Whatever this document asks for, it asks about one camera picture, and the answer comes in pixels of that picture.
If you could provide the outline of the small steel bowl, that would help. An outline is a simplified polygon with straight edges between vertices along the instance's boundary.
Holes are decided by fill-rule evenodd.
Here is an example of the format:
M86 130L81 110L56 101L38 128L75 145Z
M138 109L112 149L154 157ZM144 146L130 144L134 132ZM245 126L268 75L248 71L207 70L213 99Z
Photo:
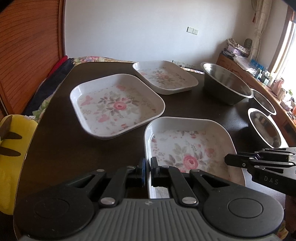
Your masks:
M259 149L288 147L276 124L262 111L256 108L249 108L247 120L250 138Z

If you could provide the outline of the floral square plate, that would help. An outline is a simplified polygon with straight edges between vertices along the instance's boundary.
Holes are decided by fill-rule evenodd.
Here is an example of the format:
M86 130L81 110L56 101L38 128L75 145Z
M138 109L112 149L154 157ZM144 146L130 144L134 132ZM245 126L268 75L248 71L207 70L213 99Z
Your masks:
M199 169L245 185L241 168L225 164L227 154L236 154L233 141L222 125L206 119L161 117L144 132L145 157L156 157L158 165L173 166L182 173Z
M70 101L80 125L101 139L118 137L165 111L165 102L139 78L115 74L77 85Z
M169 61L142 61L132 65L136 76L154 92L162 95L192 90L198 80Z

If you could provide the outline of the medium steel bowl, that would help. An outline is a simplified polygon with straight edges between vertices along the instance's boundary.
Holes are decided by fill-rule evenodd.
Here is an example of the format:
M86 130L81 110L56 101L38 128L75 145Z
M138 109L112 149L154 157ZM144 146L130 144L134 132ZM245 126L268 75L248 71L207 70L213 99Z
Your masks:
M266 116L276 115L276 110L271 102L260 92L251 88L253 97L249 99L249 106L263 112Z

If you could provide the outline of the large steel bowl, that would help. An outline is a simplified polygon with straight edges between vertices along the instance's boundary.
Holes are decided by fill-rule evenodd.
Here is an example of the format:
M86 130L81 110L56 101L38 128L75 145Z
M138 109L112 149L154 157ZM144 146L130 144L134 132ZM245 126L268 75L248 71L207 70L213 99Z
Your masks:
M204 89L212 97L229 105L253 97L250 87L226 68L210 62L202 62L201 67L204 71Z

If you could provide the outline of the wooden sideboard cabinet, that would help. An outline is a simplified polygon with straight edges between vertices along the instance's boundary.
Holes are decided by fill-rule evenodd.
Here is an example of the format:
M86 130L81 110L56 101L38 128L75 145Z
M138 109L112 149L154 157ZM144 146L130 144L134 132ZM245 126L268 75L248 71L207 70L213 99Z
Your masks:
M291 138L295 138L295 121L292 120L288 115L288 112L283 109L283 107L280 105L280 101L275 97L269 87L264 86L260 81L251 76L250 73L243 70L236 62L230 58L227 58L222 53L219 54L216 63L236 74L243 81L245 81L250 88L253 88L263 94L276 109L274 120L278 127L280 127L280 130L283 131L283 134L286 134Z

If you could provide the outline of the white power strip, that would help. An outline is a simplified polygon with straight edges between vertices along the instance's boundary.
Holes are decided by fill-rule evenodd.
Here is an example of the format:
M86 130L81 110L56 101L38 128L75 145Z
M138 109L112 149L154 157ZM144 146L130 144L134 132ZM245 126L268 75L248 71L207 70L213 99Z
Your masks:
M201 70L200 66L180 62L180 61L177 61L177 60L172 60L171 62L178 65L179 67L182 67L182 68L188 68L188 69L193 69L193 70Z

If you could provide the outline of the yellow plush toy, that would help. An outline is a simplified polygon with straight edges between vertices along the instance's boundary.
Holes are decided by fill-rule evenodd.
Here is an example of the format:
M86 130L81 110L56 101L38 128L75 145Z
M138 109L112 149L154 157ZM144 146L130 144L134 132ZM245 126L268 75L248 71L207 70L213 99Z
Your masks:
M12 215L27 150L37 122L26 115L11 114L1 120L1 212Z

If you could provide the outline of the stack of magazines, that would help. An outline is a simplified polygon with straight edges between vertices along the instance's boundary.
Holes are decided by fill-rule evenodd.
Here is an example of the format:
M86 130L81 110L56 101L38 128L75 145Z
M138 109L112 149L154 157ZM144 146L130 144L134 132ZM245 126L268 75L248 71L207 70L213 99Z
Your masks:
M234 39L229 38L226 40L227 50L232 52L233 54L241 57L248 57L250 54L250 50L244 48L240 44L238 44Z

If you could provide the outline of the dark blue blanket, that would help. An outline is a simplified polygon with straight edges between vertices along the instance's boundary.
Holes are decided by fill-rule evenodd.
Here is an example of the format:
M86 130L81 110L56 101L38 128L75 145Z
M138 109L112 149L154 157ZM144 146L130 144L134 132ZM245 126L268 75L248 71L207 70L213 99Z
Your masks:
M68 58L68 60L59 67L55 73L49 78L46 78L38 87L34 96L30 99L22 115L32 115L33 111L38 110L43 101L55 92L73 67L73 58Z

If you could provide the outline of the floral bed quilt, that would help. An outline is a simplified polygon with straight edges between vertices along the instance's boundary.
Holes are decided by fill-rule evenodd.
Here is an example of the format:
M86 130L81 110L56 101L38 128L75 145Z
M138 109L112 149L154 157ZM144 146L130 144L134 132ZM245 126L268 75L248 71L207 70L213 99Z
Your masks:
M84 56L79 58L73 59L74 65L79 65L82 63L88 63L88 62L119 62L119 63L134 63L133 61L128 60L118 60L113 58L107 58L107 57L100 57L100 56Z

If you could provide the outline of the red cloth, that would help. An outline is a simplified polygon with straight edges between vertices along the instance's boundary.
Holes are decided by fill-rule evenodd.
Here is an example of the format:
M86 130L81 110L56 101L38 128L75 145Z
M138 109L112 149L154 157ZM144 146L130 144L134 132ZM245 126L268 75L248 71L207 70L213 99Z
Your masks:
M50 70L50 72L47 75L47 78L49 78L53 73L56 72L56 70L61 67L66 61L68 60L68 56L65 55L63 56L54 66L53 68Z

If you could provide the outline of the patterned beige curtain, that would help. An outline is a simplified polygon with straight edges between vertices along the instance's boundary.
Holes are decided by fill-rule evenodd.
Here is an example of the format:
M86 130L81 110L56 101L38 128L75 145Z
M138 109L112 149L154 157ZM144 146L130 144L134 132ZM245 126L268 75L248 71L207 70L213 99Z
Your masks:
M272 7L272 0L259 0L256 5L255 29L252 40L252 47L249 55L250 60L257 60L260 51L260 41L267 26Z

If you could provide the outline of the wooden louvered wardrobe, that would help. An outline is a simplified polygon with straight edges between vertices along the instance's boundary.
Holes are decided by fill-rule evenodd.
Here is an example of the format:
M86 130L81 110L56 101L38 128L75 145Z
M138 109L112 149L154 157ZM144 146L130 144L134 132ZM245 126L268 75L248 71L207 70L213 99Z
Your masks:
M1 116L20 114L65 56L65 1L1 1Z

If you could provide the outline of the white wall switch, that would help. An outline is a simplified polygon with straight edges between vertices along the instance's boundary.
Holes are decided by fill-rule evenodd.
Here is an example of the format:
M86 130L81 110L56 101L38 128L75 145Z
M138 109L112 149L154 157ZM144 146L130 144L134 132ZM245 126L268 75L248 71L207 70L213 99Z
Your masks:
M187 33L193 34L193 35L197 35L198 34L198 30L192 27L187 27Z

